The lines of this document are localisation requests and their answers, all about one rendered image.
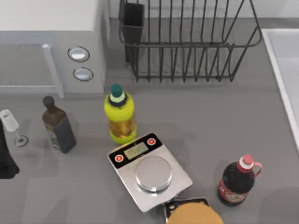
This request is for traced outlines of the yellow-green bottle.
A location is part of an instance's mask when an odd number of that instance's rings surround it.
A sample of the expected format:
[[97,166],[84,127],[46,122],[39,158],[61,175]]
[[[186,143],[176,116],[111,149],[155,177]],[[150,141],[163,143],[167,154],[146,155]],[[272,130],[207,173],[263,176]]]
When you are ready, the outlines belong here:
[[135,104],[131,95],[119,84],[110,87],[110,93],[104,102],[104,111],[108,120],[109,133],[118,144],[126,144],[135,139]]

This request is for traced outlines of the silver kitchen scale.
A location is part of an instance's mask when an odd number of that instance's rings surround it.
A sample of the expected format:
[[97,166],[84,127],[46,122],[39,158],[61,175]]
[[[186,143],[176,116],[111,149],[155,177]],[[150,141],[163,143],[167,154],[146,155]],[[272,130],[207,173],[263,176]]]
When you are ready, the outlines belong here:
[[107,157],[141,212],[192,186],[190,176],[155,133],[119,146]]

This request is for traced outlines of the microwave knob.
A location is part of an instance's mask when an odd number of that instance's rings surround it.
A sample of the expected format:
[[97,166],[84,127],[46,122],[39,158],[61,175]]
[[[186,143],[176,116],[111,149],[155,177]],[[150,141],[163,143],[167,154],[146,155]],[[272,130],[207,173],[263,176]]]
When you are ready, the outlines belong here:
[[78,62],[78,63],[85,62],[90,57],[89,51],[86,48],[81,47],[81,46],[69,48],[67,54],[71,60]]
[[86,67],[81,67],[73,71],[73,76],[81,82],[88,82],[93,79],[93,72]]

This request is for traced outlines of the black cutlery holder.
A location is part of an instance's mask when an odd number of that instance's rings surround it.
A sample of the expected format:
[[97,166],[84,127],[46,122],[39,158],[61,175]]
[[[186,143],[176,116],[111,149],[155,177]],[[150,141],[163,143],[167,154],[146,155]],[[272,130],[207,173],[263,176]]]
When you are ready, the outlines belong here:
[[126,63],[134,63],[135,53],[131,45],[139,45],[142,39],[144,5],[120,0],[119,6],[119,21],[125,46],[125,61]]

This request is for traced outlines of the dark square bottle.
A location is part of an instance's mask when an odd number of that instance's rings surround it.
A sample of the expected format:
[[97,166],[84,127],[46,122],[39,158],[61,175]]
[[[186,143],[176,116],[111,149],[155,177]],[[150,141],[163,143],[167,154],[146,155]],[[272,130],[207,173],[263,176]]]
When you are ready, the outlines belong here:
[[43,104],[46,111],[42,120],[53,147],[63,154],[69,153],[75,147],[76,140],[66,112],[55,105],[52,96],[45,96]]

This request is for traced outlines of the scale with orange plate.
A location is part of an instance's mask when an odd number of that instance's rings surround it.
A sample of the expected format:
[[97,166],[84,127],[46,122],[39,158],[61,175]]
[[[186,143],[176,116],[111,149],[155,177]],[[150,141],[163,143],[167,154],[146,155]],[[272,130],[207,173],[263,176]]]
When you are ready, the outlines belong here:
[[224,224],[204,197],[178,199],[164,204],[165,224]]

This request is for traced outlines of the dark red bottle pink cap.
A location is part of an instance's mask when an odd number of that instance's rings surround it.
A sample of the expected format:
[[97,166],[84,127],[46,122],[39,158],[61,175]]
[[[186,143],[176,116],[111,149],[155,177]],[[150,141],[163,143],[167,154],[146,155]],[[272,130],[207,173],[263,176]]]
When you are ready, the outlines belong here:
[[230,163],[224,169],[218,184],[217,196],[219,200],[229,207],[243,203],[261,171],[261,163],[256,162],[250,154]]

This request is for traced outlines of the pale microwave oven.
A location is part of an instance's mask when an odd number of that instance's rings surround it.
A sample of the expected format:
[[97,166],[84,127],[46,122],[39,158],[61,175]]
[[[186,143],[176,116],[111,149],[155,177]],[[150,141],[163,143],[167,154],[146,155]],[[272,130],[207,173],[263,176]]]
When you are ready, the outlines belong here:
[[108,0],[0,0],[0,94],[102,94]]

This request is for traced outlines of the clear wine glass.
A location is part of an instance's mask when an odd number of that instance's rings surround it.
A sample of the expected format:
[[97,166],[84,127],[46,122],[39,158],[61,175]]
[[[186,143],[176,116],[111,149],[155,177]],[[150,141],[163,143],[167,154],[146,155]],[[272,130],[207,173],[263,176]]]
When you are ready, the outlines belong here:
[[0,119],[4,124],[6,130],[10,133],[15,133],[16,138],[14,140],[14,144],[16,147],[24,147],[28,143],[28,138],[25,135],[20,135],[19,131],[19,123],[13,116],[10,110],[4,109],[0,111]]

